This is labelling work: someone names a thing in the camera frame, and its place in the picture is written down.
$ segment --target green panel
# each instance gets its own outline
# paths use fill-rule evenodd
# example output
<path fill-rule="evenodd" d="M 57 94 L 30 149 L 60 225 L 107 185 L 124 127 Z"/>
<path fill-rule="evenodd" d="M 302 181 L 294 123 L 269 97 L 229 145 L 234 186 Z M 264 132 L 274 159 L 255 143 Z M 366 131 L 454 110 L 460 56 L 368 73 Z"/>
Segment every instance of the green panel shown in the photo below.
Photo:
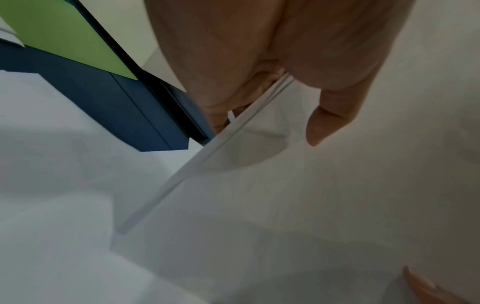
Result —
<path fill-rule="evenodd" d="M 64 0 L 0 0 L 0 16 L 28 46 L 136 79 L 80 12 Z"/>

